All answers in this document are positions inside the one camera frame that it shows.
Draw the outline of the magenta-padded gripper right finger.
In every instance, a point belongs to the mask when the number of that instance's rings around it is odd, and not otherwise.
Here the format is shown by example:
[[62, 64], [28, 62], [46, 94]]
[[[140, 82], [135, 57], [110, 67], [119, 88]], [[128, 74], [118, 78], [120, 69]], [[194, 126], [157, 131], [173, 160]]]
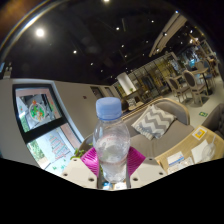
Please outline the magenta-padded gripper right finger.
[[152, 157], [145, 157], [131, 147], [127, 156], [127, 173], [132, 189], [140, 188], [166, 176], [166, 172]]

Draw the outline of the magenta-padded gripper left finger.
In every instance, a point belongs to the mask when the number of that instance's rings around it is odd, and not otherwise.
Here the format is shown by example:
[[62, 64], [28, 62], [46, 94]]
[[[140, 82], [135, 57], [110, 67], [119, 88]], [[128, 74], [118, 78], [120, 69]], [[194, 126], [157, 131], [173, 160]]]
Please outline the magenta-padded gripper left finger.
[[96, 189], [99, 173], [97, 153], [91, 148], [80, 158], [72, 158], [61, 177], [81, 187]]

